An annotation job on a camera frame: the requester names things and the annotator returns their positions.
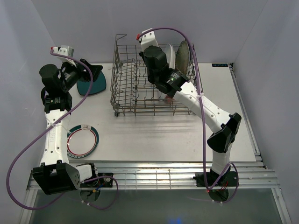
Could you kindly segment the pink dotted scalloped plate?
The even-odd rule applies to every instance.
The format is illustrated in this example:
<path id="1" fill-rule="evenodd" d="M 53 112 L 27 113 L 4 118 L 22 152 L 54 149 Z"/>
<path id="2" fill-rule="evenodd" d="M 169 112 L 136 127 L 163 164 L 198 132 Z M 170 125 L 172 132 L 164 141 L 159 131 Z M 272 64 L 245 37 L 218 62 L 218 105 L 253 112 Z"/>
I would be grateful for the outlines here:
<path id="1" fill-rule="evenodd" d="M 167 103 L 167 104 L 171 104 L 173 102 L 173 98 L 166 95 L 165 98 L 164 98 L 164 102 Z"/>

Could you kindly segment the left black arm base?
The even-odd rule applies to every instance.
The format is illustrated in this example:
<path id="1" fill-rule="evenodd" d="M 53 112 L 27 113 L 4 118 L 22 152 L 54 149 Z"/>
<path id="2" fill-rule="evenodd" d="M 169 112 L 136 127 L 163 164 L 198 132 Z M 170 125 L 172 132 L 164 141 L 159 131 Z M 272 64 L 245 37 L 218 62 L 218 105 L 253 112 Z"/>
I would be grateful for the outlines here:
<path id="1" fill-rule="evenodd" d="M 98 173 L 98 174 L 96 174 L 95 177 L 98 177 L 98 176 L 109 176 L 109 177 L 104 177 L 104 178 L 100 178 L 100 179 L 88 182 L 87 186 L 95 188 L 95 189 L 100 189 L 102 187 L 111 188 L 113 186 L 114 181 L 111 178 L 114 176 L 113 173 Z"/>

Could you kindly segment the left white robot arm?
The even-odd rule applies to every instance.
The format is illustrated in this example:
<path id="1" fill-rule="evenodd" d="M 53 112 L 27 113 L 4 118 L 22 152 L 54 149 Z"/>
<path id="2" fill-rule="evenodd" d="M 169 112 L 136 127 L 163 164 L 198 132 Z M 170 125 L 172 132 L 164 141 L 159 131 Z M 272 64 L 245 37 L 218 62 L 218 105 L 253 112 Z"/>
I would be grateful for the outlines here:
<path id="1" fill-rule="evenodd" d="M 67 153 L 68 125 L 72 108 L 69 90 L 77 81 L 96 81 L 101 65 L 91 65 L 85 59 L 80 63 L 64 62 L 61 68 L 47 64 L 39 70 L 44 88 L 41 95 L 47 127 L 45 147 L 40 166 L 33 168 L 32 176 L 47 195 L 78 190 L 81 183 L 95 186 L 99 175 L 93 163 L 76 167 L 69 164 Z"/>

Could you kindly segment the black square floral plate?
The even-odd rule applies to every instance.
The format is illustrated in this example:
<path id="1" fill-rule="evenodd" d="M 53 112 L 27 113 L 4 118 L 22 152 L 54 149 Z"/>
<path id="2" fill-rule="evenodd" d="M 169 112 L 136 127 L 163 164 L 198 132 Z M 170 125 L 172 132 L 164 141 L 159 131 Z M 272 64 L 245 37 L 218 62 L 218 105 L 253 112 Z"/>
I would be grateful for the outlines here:
<path id="1" fill-rule="evenodd" d="M 191 42 L 188 43 L 189 48 L 189 63 L 188 63 L 188 72 L 191 70 L 191 68 L 194 66 L 194 59 L 193 59 L 193 45 Z"/>

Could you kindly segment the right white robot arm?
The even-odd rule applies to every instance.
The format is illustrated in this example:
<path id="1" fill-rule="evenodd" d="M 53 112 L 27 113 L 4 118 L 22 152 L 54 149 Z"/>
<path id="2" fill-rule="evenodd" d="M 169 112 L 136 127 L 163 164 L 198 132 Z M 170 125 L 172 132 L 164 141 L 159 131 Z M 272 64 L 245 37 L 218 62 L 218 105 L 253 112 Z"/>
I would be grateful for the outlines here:
<path id="1" fill-rule="evenodd" d="M 160 92 L 186 106 L 202 119 L 203 127 L 209 127 L 212 131 L 203 143 L 213 151 L 212 166 L 209 172 L 196 176 L 198 183 L 214 187 L 227 182 L 230 151 L 242 119 L 240 114 L 222 110 L 196 89 L 188 77 L 191 59 L 184 42 L 174 57 L 171 57 L 170 51 L 152 44 L 142 47 L 139 55 L 146 65 L 148 81 Z"/>

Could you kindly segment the teal square plate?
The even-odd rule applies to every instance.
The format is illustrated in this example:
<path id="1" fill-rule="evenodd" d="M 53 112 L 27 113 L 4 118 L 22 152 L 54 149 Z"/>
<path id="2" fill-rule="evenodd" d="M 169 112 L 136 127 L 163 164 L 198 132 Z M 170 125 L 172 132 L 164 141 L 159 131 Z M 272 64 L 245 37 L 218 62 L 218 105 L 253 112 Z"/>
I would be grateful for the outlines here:
<path id="1" fill-rule="evenodd" d="M 77 81 L 77 90 L 81 96 L 84 96 L 89 89 L 90 82 Z M 89 96 L 103 92 L 107 87 L 106 78 L 101 71 L 96 81 L 93 82 L 92 88 L 89 91 Z"/>

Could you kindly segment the white oval platter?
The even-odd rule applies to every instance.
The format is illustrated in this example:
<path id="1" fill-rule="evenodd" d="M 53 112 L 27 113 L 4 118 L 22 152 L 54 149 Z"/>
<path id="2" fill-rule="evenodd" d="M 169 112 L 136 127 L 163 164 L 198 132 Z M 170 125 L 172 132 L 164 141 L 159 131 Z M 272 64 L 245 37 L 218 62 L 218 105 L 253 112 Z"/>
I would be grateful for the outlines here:
<path id="1" fill-rule="evenodd" d="M 172 90 L 172 87 L 169 84 L 171 74 L 175 69 L 175 52 L 172 44 L 167 44 L 164 53 L 166 55 L 167 65 L 163 67 L 163 69 L 159 72 L 158 83 L 163 87 L 163 91 L 161 88 L 159 91 L 161 92 L 161 99 L 164 101 L 164 98 L 168 93 Z"/>

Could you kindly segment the speckled beige round plate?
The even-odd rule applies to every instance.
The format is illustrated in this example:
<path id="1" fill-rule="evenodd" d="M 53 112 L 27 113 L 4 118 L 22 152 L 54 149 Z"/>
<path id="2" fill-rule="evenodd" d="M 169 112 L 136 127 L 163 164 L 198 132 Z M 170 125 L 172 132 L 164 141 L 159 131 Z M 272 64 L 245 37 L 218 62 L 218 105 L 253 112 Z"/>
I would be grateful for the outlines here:
<path id="1" fill-rule="evenodd" d="M 180 43 L 176 52 L 175 68 L 182 74 L 187 75 L 190 63 L 190 50 L 186 40 Z"/>

